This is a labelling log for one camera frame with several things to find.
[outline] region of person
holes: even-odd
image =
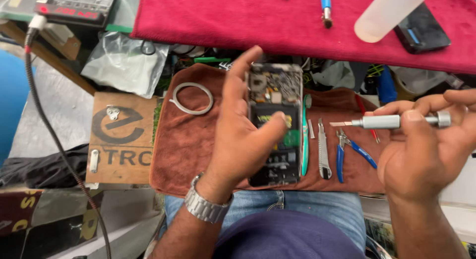
[[[247,119],[245,73],[262,54],[255,46],[227,73],[210,164],[194,189],[222,206],[255,174],[287,131],[277,112],[257,129]],[[429,112],[448,110],[452,126],[432,128]],[[449,90],[417,102],[397,101],[366,115],[402,115],[401,129],[378,160],[400,259],[469,258],[438,204],[476,148],[476,90]],[[192,214],[183,199],[165,200],[168,229],[149,258],[365,258],[365,225],[354,193],[243,190],[223,222]]]

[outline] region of black cloth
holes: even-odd
[[[86,177],[89,144],[66,151],[68,161],[80,177]],[[26,183],[30,189],[61,189],[77,185],[60,153],[43,158],[8,158],[0,169],[0,187]]]
[[[310,214],[271,210],[237,221],[216,244],[214,259],[365,259],[335,225]]]

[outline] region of navy shirt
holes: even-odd
[[[215,259],[365,259],[335,225],[316,216],[271,210],[234,223],[218,240]]]

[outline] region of soldering brush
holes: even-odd
[[[332,27],[332,19],[330,18],[330,0],[321,0],[322,6],[322,22],[329,29]]]
[[[451,126],[451,115],[448,111],[438,111],[436,116],[426,116],[426,121],[438,128]],[[330,126],[355,126],[364,129],[397,129],[400,128],[399,115],[364,116],[345,122],[330,122]]]

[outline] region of teal toothbrush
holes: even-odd
[[[306,109],[309,109],[312,104],[311,95],[304,96],[304,106],[302,108],[302,133],[303,133],[303,145],[302,145],[302,176],[307,172],[307,161],[309,160],[309,127],[307,126]]]

